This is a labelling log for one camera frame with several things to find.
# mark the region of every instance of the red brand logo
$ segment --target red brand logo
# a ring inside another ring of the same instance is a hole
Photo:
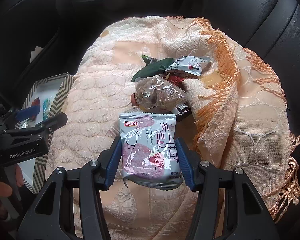
[[[125,121],[124,126],[138,126],[138,123],[137,122]]]

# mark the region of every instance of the blanket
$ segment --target blanket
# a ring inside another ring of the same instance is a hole
[[[298,164],[290,153],[300,137],[290,134],[278,77],[204,18],[133,17],[101,33],[74,76],[63,107],[68,122],[54,133],[46,178],[58,166],[79,168],[109,148],[110,126],[131,107],[130,81],[145,65],[142,55],[209,56],[211,64],[198,79],[182,82],[193,116],[178,123],[175,136],[219,168],[242,167],[275,220],[291,201],[298,203]],[[197,193],[184,183],[170,191],[127,185],[120,164],[110,190],[100,193],[112,239],[185,238]],[[75,191],[75,227],[82,236],[78,201]]]

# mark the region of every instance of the human hand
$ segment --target human hand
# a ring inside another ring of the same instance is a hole
[[[16,165],[16,183],[18,187],[21,187],[23,183],[22,171],[19,165]],[[9,197],[12,194],[12,188],[0,181],[0,197]],[[8,216],[8,212],[5,207],[2,205],[0,201],[0,218],[6,219]]]

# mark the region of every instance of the beige blanket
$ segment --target beige blanket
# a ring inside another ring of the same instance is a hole
[[[129,18],[107,27],[87,50],[64,112],[66,126],[54,133],[46,178],[58,166],[81,167],[107,149],[108,129],[131,107],[132,76],[158,59],[209,56],[199,79],[183,81],[193,117],[176,127],[176,136],[217,167],[242,167],[264,197],[273,218],[290,201],[298,202],[298,166],[290,152],[300,143],[290,135],[286,101],[272,68],[203,18]],[[160,191],[122,182],[121,168],[102,204],[112,239],[184,239],[196,193],[182,184]],[[280,207],[279,200],[284,198]],[[78,194],[75,224],[80,235]]]

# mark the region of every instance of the silver bolt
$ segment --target silver bolt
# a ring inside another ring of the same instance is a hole
[[[63,168],[62,168],[62,167],[58,167],[58,168],[56,168],[56,169],[54,170],[54,172],[55,172],[56,174],[60,174],[60,173],[63,172]]]
[[[236,168],[236,169],[235,169],[235,172],[238,173],[238,174],[243,174],[243,169],[241,169],[241,168]]]
[[[98,160],[92,160],[89,162],[90,166],[97,166],[99,164]]]
[[[203,167],[208,167],[209,162],[208,161],[200,161],[200,165],[203,166]]]

